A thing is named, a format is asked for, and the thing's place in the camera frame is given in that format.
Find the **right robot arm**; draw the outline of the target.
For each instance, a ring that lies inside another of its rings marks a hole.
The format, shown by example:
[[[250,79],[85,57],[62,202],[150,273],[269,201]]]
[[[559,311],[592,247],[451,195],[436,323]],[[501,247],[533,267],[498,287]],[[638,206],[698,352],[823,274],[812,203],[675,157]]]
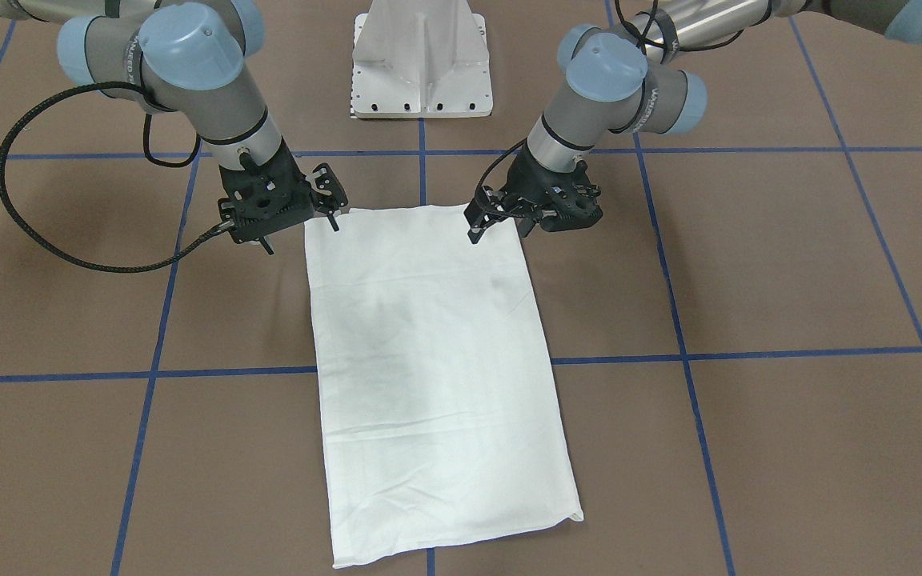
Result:
[[[0,18],[58,23],[56,56],[74,87],[25,113],[0,145],[0,199],[23,232],[73,265],[97,270],[49,243],[19,215],[5,182],[10,149],[38,114],[80,94],[138,103],[148,118],[179,112],[194,128],[190,159],[207,147],[224,196],[219,223],[169,266],[220,234],[265,246],[268,234],[321,214],[329,222],[347,194],[328,164],[298,167],[246,64],[266,40],[252,1],[0,1]]]

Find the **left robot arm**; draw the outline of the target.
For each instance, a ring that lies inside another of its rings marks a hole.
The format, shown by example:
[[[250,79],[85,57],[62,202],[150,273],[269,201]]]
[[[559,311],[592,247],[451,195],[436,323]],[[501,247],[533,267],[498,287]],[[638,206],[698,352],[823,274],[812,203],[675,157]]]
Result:
[[[704,81],[671,66],[681,54],[719,49],[772,18],[816,12],[890,40],[922,43],[922,1],[672,1],[610,28],[575,26],[557,50],[563,81],[497,190],[477,183],[465,208],[468,237],[479,243],[493,225],[515,220],[526,237],[535,227],[567,232],[603,218],[600,190],[587,158],[605,134],[685,134],[708,104]]]

